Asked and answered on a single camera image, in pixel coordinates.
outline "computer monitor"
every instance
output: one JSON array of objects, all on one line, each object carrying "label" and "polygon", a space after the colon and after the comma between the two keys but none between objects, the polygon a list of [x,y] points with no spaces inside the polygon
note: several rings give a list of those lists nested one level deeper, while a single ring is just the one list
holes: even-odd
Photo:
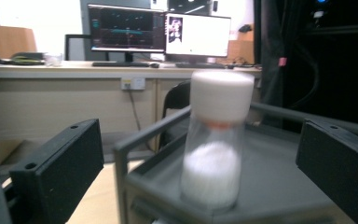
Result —
[{"label": "computer monitor", "polygon": [[166,22],[166,54],[227,57],[231,18],[167,13]]},{"label": "computer monitor", "polygon": [[163,53],[165,50],[164,11],[88,4],[91,50],[132,54]]}]

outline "white desk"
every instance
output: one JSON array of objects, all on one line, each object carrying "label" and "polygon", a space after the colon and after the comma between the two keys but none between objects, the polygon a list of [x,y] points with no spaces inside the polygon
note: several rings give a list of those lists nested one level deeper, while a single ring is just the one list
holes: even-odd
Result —
[{"label": "white desk", "polygon": [[[194,69],[0,65],[0,161],[22,140],[49,138],[74,123],[99,119],[102,133],[137,131],[122,77],[144,77],[145,90],[132,93],[142,128],[161,118],[167,91],[191,78]],[[260,70],[245,69],[260,77]]]}]

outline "cable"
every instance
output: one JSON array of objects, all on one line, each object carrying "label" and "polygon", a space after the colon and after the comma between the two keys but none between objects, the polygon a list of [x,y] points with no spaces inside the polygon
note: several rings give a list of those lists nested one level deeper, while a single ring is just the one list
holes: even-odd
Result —
[{"label": "cable", "polygon": [[307,101],[309,101],[312,98],[312,96],[316,93],[316,91],[319,89],[319,83],[320,83],[318,64],[312,58],[312,56],[310,55],[308,50],[305,49],[304,46],[298,42],[296,42],[296,44],[295,44],[295,50],[298,50],[298,53],[301,56],[301,58],[305,62],[309,63],[310,68],[313,70],[313,73],[312,73],[313,74],[313,85],[312,85],[312,88],[310,89],[310,91],[303,98],[301,98],[297,102],[291,104],[289,106],[289,108],[297,108],[297,107],[305,104]]},{"label": "cable", "polygon": [[[127,88],[127,91],[129,93],[129,96],[130,96],[131,105],[132,105],[132,112],[133,112],[133,116],[135,117],[136,126],[138,128],[138,131],[141,131],[141,129],[142,129],[141,128],[141,123],[139,122],[138,114],[136,113],[135,102],[134,102],[133,97],[132,97],[132,90],[130,88]],[[147,142],[145,143],[145,146],[147,147],[147,149],[149,149],[150,151],[154,152],[154,150],[150,147],[150,145]]]}]

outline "power outlet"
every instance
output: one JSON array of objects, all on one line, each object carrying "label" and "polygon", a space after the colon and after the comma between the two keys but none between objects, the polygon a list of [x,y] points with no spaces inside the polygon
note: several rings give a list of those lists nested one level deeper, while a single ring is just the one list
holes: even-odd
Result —
[{"label": "power outlet", "polygon": [[121,89],[142,91],[145,89],[145,78],[144,77],[123,77],[121,79]]}]

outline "white cylinder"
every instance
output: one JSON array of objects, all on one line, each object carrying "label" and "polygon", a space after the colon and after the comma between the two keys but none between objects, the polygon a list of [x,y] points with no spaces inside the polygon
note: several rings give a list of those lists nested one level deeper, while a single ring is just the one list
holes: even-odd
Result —
[{"label": "white cylinder", "polygon": [[242,122],[249,111],[254,83],[254,76],[239,71],[194,71],[190,96],[192,112],[204,120]]}]

